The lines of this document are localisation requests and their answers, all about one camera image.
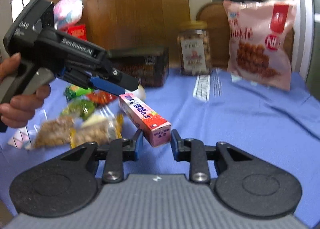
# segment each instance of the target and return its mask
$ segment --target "red snack package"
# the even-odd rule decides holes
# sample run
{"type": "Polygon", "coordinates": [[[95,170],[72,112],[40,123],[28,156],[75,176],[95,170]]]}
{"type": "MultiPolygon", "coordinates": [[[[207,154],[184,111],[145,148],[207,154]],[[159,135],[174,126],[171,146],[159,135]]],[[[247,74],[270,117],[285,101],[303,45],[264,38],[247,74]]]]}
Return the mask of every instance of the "red snack package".
{"type": "Polygon", "coordinates": [[[77,38],[87,40],[87,31],[84,24],[68,27],[67,33],[77,38]]]}
{"type": "Polygon", "coordinates": [[[107,93],[105,91],[95,91],[90,94],[87,94],[86,97],[90,101],[102,105],[106,105],[118,98],[117,96],[107,93]]]}
{"type": "Polygon", "coordinates": [[[294,1],[238,3],[225,0],[230,27],[228,72],[290,90],[291,65],[283,50],[296,16],[294,1]]]}

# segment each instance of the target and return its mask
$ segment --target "metal screw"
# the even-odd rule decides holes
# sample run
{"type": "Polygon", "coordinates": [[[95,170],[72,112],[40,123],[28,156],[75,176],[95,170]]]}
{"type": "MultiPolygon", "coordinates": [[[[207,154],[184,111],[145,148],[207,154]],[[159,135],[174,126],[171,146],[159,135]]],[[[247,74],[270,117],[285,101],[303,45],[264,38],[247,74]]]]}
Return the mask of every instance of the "metal screw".
{"type": "Polygon", "coordinates": [[[202,172],[198,172],[198,173],[193,174],[192,179],[193,179],[193,181],[203,182],[208,179],[208,175],[205,173],[202,173],[202,172]]]}
{"type": "Polygon", "coordinates": [[[109,171],[105,175],[105,178],[107,180],[117,180],[119,177],[120,177],[120,174],[119,174],[119,172],[116,172],[116,171],[109,171]]]}

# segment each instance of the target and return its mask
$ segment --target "plastic snack bag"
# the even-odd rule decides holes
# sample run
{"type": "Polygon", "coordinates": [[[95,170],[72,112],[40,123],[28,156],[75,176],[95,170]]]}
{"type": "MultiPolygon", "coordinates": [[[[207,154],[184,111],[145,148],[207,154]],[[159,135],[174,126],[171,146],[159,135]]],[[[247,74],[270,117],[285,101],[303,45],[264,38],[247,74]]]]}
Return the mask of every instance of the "plastic snack bag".
{"type": "Polygon", "coordinates": [[[93,90],[90,88],[83,89],[81,87],[78,87],[78,86],[72,84],[72,85],[66,87],[66,89],[64,90],[64,95],[67,99],[67,102],[69,102],[76,97],[80,97],[82,95],[92,93],[92,91],[93,90]]]}
{"type": "Polygon", "coordinates": [[[96,104],[101,104],[101,105],[106,105],[112,101],[114,101],[116,98],[118,98],[115,95],[112,95],[108,92],[105,91],[94,91],[92,93],[89,93],[86,95],[86,97],[96,103],[96,104]]]}
{"type": "Polygon", "coordinates": [[[223,6],[230,27],[228,71],[250,81],[289,90],[291,65],[283,43],[294,24],[294,1],[225,0],[223,6]]]}
{"type": "Polygon", "coordinates": [[[31,147],[30,134],[29,134],[27,127],[22,127],[20,129],[17,129],[17,131],[9,139],[7,144],[9,144],[12,147],[15,147],[17,149],[26,148],[27,146],[31,147]]]}
{"type": "Polygon", "coordinates": [[[85,99],[76,99],[68,104],[61,115],[73,115],[86,120],[96,109],[93,102],[85,99]]]}
{"type": "Polygon", "coordinates": [[[60,0],[53,9],[55,28],[62,30],[78,23],[82,9],[82,0],[60,0]]]}
{"type": "Polygon", "coordinates": [[[98,145],[103,145],[119,139],[122,122],[122,115],[115,117],[108,107],[104,107],[90,116],[81,128],[72,130],[71,147],[75,148],[86,142],[97,142],[98,145]]]}
{"type": "Polygon", "coordinates": [[[70,143],[71,129],[75,125],[72,116],[61,116],[56,120],[46,121],[41,125],[32,148],[53,147],[70,143]]]}

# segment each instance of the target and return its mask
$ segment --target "jar lid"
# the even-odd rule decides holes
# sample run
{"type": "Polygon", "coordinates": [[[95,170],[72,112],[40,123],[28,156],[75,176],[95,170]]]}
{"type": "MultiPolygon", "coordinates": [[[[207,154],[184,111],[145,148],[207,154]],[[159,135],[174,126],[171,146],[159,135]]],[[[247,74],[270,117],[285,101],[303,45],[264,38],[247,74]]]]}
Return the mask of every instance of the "jar lid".
{"type": "Polygon", "coordinates": [[[188,21],[180,24],[181,30],[188,29],[206,29],[208,27],[205,21],[188,21]]]}

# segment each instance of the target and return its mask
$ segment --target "red box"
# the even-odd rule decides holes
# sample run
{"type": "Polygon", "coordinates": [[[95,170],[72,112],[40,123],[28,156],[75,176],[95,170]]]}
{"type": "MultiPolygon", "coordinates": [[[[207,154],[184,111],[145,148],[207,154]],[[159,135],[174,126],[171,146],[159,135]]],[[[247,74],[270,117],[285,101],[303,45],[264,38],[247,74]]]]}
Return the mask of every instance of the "red box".
{"type": "Polygon", "coordinates": [[[85,24],[68,27],[67,33],[71,36],[87,40],[87,31],[85,28],[85,24]]]}
{"type": "Polygon", "coordinates": [[[153,147],[170,141],[171,124],[131,93],[119,96],[120,107],[153,147]]]}

